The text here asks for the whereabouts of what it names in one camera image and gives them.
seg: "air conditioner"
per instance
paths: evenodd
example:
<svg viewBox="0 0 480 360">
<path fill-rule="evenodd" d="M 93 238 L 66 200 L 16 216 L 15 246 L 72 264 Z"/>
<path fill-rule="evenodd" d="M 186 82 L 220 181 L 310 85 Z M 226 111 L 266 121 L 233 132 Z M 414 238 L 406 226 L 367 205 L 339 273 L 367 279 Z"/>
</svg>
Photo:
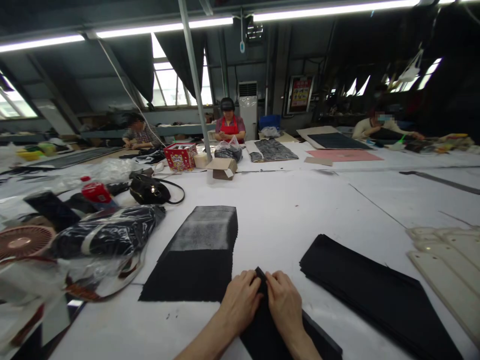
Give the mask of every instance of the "air conditioner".
<svg viewBox="0 0 480 360">
<path fill-rule="evenodd" d="M 257 138 L 259 116 L 258 84 L 256 81 L 238 83 L 238 105 L 240 107 L 240 117 L 245 123 L 245 140 L 255 140 Z"/>
</svg>

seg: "blue container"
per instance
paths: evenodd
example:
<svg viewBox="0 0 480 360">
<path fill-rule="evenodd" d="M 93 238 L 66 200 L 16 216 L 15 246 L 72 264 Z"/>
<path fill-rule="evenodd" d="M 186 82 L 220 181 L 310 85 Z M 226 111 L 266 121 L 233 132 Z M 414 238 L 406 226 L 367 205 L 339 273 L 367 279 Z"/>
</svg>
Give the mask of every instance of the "blue container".
<svg viewBox="0 0 480 360">
<path fill-rule="evenodd" d="M 275 127 L 278 131 L 280 131 L 280 119 L 280 115 L 262 116 L 260 118 L 260 122 L 258 123 L 258 127 L 260 131 L 266 127 Z"/>
</svg>

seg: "pink paper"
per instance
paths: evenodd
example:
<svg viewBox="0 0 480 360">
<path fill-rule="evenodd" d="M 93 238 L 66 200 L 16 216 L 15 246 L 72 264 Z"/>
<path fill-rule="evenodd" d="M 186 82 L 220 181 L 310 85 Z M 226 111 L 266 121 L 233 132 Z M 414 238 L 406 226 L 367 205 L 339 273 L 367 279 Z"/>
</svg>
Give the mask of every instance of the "pink paper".
<svg viewBox="0 0 480 360">
<path fill-rule="evenodd" d="M 366 150 L 311 150 L 307 151 L 314 158 L 330 159 L 334 163 L 346 161 L 383 160 Z"/>
</svg>

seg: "red apron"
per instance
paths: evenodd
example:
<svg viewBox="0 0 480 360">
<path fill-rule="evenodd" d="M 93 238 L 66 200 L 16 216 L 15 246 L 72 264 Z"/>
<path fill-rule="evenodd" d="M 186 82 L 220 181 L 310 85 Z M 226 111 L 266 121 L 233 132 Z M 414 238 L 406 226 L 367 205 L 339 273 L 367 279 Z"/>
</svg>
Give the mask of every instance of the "red apron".
<svg viewBox="0 0 480 360">
<path fill-rule="evenodd" d="M 239 126 L 237 124 L 237 118 L 235 117 L 235 115 L 233 115 L 233 120 L 230 123 L 230 126 L 227 126 L 227 124 L 225 123 L 225 116 L 221 118 L 220 131 L 224 132 L 225 135 L 237 135 L 239 133 Z M 240 140 L 240 139 L 237 139 L 237 140 L 239 144 L 244 143 L 243 140 Z"/>
</svg>

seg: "bag strap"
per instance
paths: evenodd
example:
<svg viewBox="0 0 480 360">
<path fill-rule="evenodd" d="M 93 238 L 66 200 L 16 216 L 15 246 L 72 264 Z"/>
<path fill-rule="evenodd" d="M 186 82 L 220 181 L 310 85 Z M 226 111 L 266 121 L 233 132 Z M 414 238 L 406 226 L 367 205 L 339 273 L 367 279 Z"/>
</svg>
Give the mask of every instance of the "bag strap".
<svg viewBox="0 0 480 360">
<path fill-rule="evenodd" d="M 173 182 L 170 182 L 170 181 L 167 181 L 167 180 L 157 179 L 157 178 L 154 178 L 154 177 L 152 177 L 152 179 L 158 181 L 159 183 L 166 183 L 166 184 L 173 185 L 174 187 L 179 188 L 182 191 L 183 197 L 180 199 L 180 201 L 168 201 L 167 200 L 166 201 L 167 203 L 169 203 L 171 205 L 177 205 L 177 204 L 180 204 L 183 200 L 185 200 L 185 190 L 180 185 L 177 185 L 176 183 L 173 183 Z"/>
</svg>

